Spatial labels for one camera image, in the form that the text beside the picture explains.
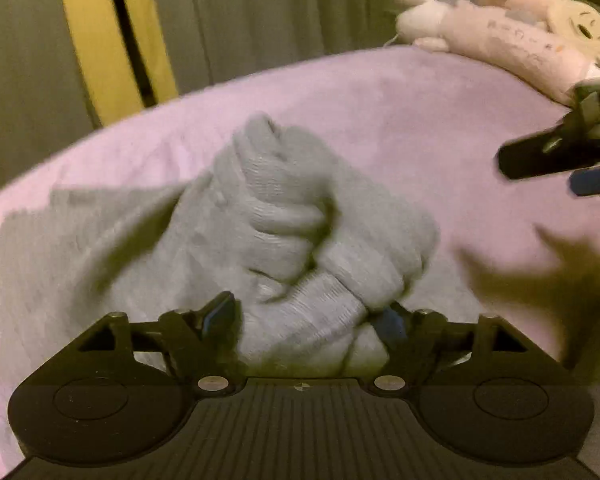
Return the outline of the yellow curtain strip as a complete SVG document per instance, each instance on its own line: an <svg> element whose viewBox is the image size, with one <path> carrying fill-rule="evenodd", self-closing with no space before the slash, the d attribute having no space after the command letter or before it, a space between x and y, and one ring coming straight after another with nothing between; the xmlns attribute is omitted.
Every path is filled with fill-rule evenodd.
<svg viewBox="0 0 600 480"><path fill-rule="evenodd" d="M155 100L161 104L178 96L156 0L62 0L87 95L104 126L148 107L124 41L117 2L130 19L132 39Z"/></svg>

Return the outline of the yellow face plush pillow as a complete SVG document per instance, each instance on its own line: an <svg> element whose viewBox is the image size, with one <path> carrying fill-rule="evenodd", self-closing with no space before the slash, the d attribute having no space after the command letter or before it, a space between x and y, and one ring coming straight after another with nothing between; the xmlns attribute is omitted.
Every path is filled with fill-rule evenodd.
<svg viewBox="0 0 600 480"><path fill-rule="evenodd" d="M600 68L600 12L576 0L559 0L547 10L547 24Z"/></svg>

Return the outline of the green curtain right panel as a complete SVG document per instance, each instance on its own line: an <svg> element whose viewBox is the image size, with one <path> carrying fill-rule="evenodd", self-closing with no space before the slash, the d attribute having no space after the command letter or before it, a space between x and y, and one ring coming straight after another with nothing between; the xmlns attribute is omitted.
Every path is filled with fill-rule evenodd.
<svg viewBox="0 0 600 480"><path fill-rule="evenodd" d="M180 93L381 46L389 0L155 0Z"/></svg>

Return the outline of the green curtain left panel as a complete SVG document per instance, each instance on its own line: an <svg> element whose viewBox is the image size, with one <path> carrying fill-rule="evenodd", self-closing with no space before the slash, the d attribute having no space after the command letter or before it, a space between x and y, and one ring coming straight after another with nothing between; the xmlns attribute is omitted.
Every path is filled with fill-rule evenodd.
<svg viewBox="0 0 600 480"><path fill-rule="evenodd" d="M98 126L62 0L0 0L0 188Z"/></svg>

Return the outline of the pink bed blanket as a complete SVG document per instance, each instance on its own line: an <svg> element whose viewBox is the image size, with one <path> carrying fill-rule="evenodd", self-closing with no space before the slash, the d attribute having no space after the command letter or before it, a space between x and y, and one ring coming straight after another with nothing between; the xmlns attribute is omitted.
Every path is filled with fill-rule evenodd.
<svg viewBox="0 0 600 480"><path fill-rule="evenodd" d="M199 223L234 224L214 175L265 117L321 155L335 243L376 237L428 263L405 307L498 312L600 380L600 196L560 174L508 182L493 162L563 114L504 70L391 47L188 94L28 171L0 191L0 477L21 458L7 400L40 364L108 311L149 321L219 290L233 235Z"/></svg>

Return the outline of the green curtain panel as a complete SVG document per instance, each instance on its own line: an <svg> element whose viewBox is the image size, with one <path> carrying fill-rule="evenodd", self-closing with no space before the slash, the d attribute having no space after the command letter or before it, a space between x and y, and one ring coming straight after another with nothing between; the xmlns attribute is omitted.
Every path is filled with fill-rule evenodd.
<svg viewBox="0 0 600 480"><path fill-rule="evenodd" d="M180 93L381 46L389 0L155 0Z"/></svg>
<svg viewBox="0 0 600 480"><path fill-rule="evenodd" d="M62 0L0 0L0 188L98 126Z"/></svg>

